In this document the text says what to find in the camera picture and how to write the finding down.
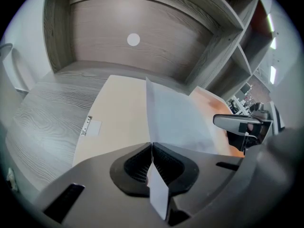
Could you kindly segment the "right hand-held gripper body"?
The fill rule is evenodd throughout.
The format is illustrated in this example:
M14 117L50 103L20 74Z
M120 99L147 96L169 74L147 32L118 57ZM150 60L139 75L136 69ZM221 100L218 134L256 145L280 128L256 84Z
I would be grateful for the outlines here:
M269 111L264 109L263 103L256 103L252 108L253 111L249 116L258 119L262 124L248 124L245 134L227 132L229 144L236 147L239 151L246 151L252 146L261 144L273 125Z

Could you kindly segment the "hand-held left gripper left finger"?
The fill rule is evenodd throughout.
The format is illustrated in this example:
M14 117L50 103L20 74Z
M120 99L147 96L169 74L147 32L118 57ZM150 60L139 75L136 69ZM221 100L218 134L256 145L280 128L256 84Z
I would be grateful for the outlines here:
M119 157L147 147L147 143L86 159L47 185L34 201L43 213L70 186L84 189L62 220L64 228L166 228L149 198L123 193L110 177L110 167Z

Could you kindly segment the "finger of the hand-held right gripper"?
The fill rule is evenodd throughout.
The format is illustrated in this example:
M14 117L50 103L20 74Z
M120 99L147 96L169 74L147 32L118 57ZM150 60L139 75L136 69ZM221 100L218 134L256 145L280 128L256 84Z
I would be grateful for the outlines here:
M258 119L249 115L215 114L213 124L234 134L245 134L248 124L262 124Z

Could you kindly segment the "pink tray board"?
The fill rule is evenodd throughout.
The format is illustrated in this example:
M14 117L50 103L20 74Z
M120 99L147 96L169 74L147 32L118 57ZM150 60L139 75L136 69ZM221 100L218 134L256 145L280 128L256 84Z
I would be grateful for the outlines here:
M216 154L242 157L242 152L229 145L226 131L213 124L215 114L231 113L225 101L201 87L187 96L207 124ZM89 110L73 164L142 143L150 143L146 79L111 75Z

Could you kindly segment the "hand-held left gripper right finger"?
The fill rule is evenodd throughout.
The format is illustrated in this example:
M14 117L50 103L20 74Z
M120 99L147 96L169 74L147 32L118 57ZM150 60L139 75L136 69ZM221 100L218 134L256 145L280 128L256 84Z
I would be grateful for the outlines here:
M152 183L159 199L157 211L164 210L165 222L173 227L192 218L219 195L243 158L153 143L152 160L161 177Z

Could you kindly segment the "white translucent sheet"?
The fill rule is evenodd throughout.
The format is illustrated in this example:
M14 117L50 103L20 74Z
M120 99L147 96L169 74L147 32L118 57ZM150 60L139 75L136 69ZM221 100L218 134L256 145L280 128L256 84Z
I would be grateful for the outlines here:
M170 199L187 192L200 170L178 148L216 154L207 124L191 101L182 93L146 79L147 122L152 144L152 162L147 172L150 204L162 220L167 219Z

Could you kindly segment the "white fluted reception counter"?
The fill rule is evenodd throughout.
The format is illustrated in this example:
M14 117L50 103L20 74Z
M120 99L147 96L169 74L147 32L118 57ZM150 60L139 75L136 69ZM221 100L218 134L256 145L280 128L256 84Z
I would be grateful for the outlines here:
M15 90L24 99L29 93L29 88L17 67L16 60L13 57L14 51L16 54L17 51L13 48L12 43L0 44L0 65L4 68Z

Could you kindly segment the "grey wooden desk with shelves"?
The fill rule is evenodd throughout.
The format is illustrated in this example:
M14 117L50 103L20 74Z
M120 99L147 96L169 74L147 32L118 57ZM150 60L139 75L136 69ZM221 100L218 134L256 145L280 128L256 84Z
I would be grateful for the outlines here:
M131 33L140 43L127 43ZM261 0L28 0L4 40L29 93L6 137L33 188L72 167L81 128L110 75L228 99L272 40Z

